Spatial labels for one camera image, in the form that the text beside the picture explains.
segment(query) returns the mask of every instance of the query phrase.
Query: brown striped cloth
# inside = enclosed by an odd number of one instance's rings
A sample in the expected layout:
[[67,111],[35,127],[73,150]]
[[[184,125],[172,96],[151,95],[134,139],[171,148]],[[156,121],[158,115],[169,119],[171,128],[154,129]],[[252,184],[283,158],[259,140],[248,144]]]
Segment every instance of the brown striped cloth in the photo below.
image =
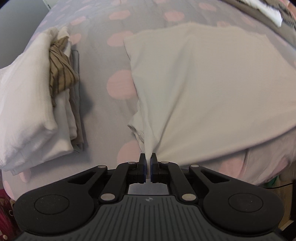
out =
[[79,80],[71,66],[70,59],[63,53],[67,43],[68,37],[66,36],[53,42],[49,49],[49,91],[53,107],[56,106],[55,97],[74,86]]

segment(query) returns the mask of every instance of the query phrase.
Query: gray wall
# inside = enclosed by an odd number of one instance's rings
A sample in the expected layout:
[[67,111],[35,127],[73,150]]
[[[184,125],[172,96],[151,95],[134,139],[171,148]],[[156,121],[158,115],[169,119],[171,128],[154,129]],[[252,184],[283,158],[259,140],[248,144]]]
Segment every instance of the gray wall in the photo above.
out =
[[24,51],[47,13],[42,0],[10,0],[0,9],[0,69]]

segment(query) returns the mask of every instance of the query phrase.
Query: bed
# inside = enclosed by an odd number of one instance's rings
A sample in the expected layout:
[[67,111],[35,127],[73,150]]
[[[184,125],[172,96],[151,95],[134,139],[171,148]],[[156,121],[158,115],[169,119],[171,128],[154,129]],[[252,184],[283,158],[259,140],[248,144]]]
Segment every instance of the bed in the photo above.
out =
[[[97,165],[109,169],[136,161],[141,149],[127,126],[136,113],[137,91],[123,39],[145,29],[186,22],[238,26],[265,34],[285,60],[296,68],[296,50],[261,22],[220,0],[60,0],[36,29],[28,46],[49,27],[67,26],[72,51],[79,54],[79,95],[84,146],[18,175],[2,172],[8,195],[17,200],[29,190]],[[296,129],[265,143],[200,163],[207,168],[261,184],[296,160]],[[138,192],[132,185],[130,192]],[[161,184],[145,194],[163,194]]]

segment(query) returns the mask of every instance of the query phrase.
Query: red fabric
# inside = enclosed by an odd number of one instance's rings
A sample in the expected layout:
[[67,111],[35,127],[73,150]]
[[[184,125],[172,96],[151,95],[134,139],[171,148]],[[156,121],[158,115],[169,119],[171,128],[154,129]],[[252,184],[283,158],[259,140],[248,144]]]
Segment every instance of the red fabric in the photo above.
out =
[[14,240],[21,231],[14,219],[12,204],[13,200],[4,189],[0,189],[0,240]]

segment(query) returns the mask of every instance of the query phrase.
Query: metal screw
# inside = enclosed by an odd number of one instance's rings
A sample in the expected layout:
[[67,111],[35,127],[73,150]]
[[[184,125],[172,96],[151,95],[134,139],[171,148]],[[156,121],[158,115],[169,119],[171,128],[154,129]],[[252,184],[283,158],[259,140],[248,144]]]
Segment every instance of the metal screw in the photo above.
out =
[[191,193],[186,193],[182,195],[182,199],[185,201],[193,201],[196,199],[196,196],[194,194]]
[[115,195],[112,193],[104,193],[101,195],[101,199],[104,201],[111,201],[115,198]]

